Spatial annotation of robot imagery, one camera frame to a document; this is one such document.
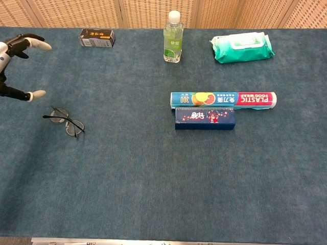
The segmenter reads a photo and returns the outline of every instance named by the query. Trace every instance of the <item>eyeglass temple arm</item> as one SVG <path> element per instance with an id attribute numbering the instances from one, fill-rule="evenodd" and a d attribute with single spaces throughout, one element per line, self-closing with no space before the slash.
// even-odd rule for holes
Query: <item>eyeglass temple arm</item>
<path id="1" fill-rule="evenodd" d="M 85 133 L 84 129 L 81 129 L 76 123 L 74 123 L 72 120 L 70 120 L 67 117 L 63 117 L 63 116 L 48 116 L 48 115 L 43 115 L 43 118 L 62 118 L 62 119 L 66 119 L 68 121 L 70 121 L 72 124 L 74 124 L 77 128 L 79 128 L 80 130 L 83 131 L 83 133 Z"/>

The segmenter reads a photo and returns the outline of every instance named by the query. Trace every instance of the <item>green label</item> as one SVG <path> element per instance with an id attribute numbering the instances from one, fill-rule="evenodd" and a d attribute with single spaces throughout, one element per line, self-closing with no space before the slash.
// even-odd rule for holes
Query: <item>green label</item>
<path id="1" fill-rule="evenodd" d="M 168 39 L 169 45 L 174 50 L 181 50 L 182 49 L 182 39 Z"/>

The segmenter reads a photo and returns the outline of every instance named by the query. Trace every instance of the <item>blue carpet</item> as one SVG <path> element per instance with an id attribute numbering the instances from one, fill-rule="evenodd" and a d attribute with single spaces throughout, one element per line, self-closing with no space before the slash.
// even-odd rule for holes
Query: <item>blue carpet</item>
<path id="1" fill-rule="evenodd" d="M 327 243 L 327 30 L 265 30 L 276 56 L 219 64 L 214 36 L 185 30 L 180 63 L 162 30 L 115 30 L 113 48 L 80 29 L 40 35 L 50 52 L 12 59 L 0 97 L 0 235 Z M 175 131 L 172 91 L 274 91 L 274 109 L 236 111 L 232 131 Z M 61 107 L 85 124 L 68 136 L 43 119 Z"/>

